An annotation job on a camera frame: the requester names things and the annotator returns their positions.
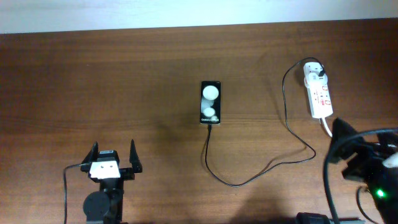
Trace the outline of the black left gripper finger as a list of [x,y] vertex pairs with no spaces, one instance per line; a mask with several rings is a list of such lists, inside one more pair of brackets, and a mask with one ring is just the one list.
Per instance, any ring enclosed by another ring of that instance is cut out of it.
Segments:
[[83,159],[81,162],[82,164],[87,164],[89,162],[96,161],[98,157],[98,143],[94,142],[93,146],[91,147],[89,153],[86,155],[86,157]]
[[134,173],[142,173],[142,164],[140,162],[139,156],[137,155],[136,146],[133,139],[131,140],[129,162],[132,165]]

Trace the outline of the black Galaxy smartphone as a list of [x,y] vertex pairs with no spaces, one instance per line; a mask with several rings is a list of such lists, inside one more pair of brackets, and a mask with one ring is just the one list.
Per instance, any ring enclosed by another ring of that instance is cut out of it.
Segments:
[[221,123],[221,82],[202,81],[200,91],[200,123]]

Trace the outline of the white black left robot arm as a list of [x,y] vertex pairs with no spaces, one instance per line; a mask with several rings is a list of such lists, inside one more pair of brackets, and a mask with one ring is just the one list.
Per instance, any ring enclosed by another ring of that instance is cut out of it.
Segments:
[[135,142],[129,150],[130,167],[120,168],[118,152],[100,151],[97,142],[83,159],[80,170],[99,184],[99,190],[90,193],[83,202],[87,223],[120,224],[123,222],[124,183],[142,172]]

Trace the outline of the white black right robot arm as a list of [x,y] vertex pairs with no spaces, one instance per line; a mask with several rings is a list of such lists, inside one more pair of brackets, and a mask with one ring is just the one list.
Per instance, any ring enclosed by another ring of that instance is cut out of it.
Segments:
[[365,184],[384,223],[397,223],[397,128],[358,132],[336,118],[332,139],[323,162],[323,186],[331,218],[318,213],[298,213],[295,222],[341,223],[332,199],[329,165],[346,161],[341,172],[345,180]]

